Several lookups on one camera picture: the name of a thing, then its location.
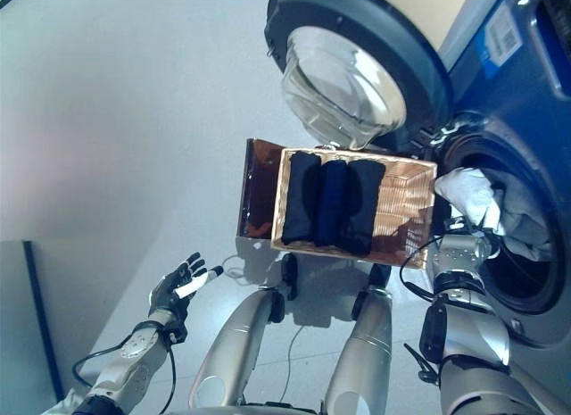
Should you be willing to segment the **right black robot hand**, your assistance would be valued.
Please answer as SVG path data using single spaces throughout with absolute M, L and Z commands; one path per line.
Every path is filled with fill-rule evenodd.
M 484 229 L 482 231 L 481 238 L 485 241 L 488 247 L 488 260 L 495 259 L 499 256 L 501 252 L 501 237 L 494 234 L 490 229 Z

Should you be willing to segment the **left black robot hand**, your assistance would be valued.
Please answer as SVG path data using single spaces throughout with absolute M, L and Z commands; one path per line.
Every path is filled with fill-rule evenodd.
M 204 286 L 224 273 L 222 266 L 205 267 L 199 253 L 191 254 L 171 273 L 163 276 L 149 295 L 149 315 L 169 311 L 174 321 L 184 322 L 190 300 Z

